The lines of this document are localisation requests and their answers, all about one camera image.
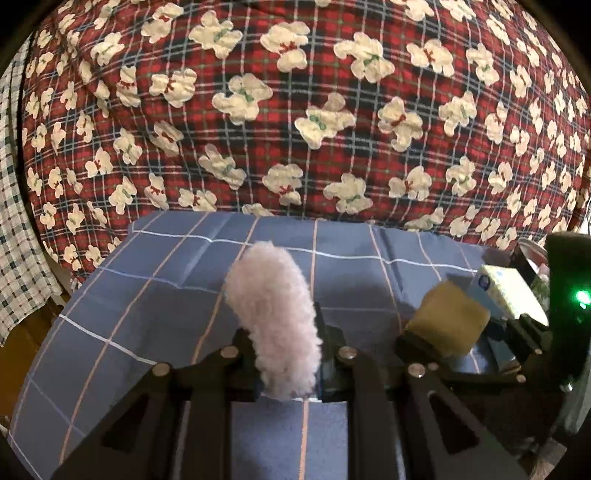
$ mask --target bolt head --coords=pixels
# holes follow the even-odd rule
[[[220,354],[223,358],[236,358],[238,356],[238,348],[228,345],[222,348]]]
[[[155,377],[164,377],[170,373],[170,365],[169,364],[156,364],[152,367],[152,373]]]
[[[339,348],[339,357],[343,360],[352,360],[357,356],[357,350],[352,346],[342,346]]]
[[[410,364],[407,369],[408,373],[415,378],[422,378],[427,372],[423,364]]]

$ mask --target fabric backdrop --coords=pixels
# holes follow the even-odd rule
[[[70,0],[24,90],[35,219],[81,280],[154,209],[507,249],[588,198],[587,93],[512,0]]]

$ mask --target checkered shirt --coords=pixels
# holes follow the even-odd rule
[[[30,39],[0,79],[0,346],[59,287],[29,221],[15,172],[18,92]]]

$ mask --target blue checkered cloth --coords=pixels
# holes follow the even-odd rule
[[[9,441],[49,479],[105,413],[158,361],[183,367],[227,345],[238,319],[222,285],[248,245],[287,248],[326,322],[380,364],[442,279],[467,284],[485,247],[431,233],[240,213],[166,212],[132,224],[127,240],[82,285],[53,326],[25,381]],[[472,353],[458,368],[488,367]],[[235,479],[346,478],[344,404],[235,404]]]

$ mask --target green light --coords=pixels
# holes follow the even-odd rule
[[[575,294],[575,298],[577,299],[577,301],[580,303],[580,305],[582,307],[583,307],[583,305],[591,305],[591,294],[589,294],[589,292],[586,290],[579,290]]]

